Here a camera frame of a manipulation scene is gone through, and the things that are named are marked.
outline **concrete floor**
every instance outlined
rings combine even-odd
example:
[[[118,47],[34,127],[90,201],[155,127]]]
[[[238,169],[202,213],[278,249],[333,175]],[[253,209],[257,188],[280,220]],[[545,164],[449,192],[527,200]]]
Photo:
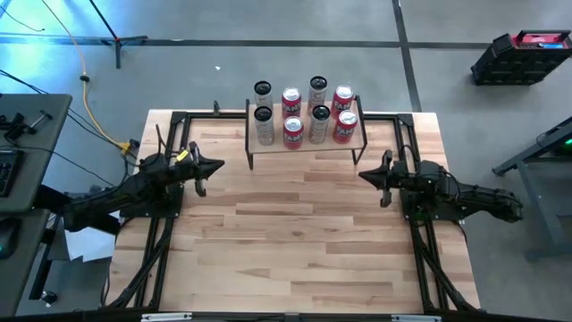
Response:
[[[64,35],[38,1],[7,1],[8,11],[43,33]],[[77,36],[108,36],[87,2],[52,0]],[[98,0],[119,36],[250,40],[398,41],[391,0],[171,0],[169,2]],[[522,29],[570,29],[572,2],[551,0],[401,0],[409,41],[490,42]],[[0,32],[30,33],[6,15]],[[399,48],[319,47],[125,47],[123,66],[114,68],[110,47],[82,47],[91,78],[90,104],[115,138],[141,135],[150,108],[242,108],[255,81],[276,88],[306,87],[316,74],[330,83],[348,83],[366,110],[411,111]],[[523,222],[509,225],[486,214],[467,220],[468,247],[482,307],[490,312],[570,319],[572,258],[525,261],[523,252],[543,243],[543,231],[529,210],[520,179],[496,178],[491,168],[532,144],[534,138],[570,116],[572,63],[566,62],[544,82],[530,88],[478,88],[469,67],[482,50],[412,49],[416,90],[424,112],[438,114],[450,170],[462,181],[499,186],[524,200]],[[72,46],[0,44],[0,68],[54,93],[74,96],[81,114],[80,61]],[[29,92],[6,78],[0,92]],[[118,182],[122,162],[117,151],[66,123],[56,150]],[[567,208],[569,171],[540,169],[542,194],[553,198],[548,211]],[[45,183],[61,191],[85,191],[96,178],[53,157]],[[47,287],[60,294],[51,308],[22,301],[19,314],[92,309],[98,303],[106,262],[60,263]]]

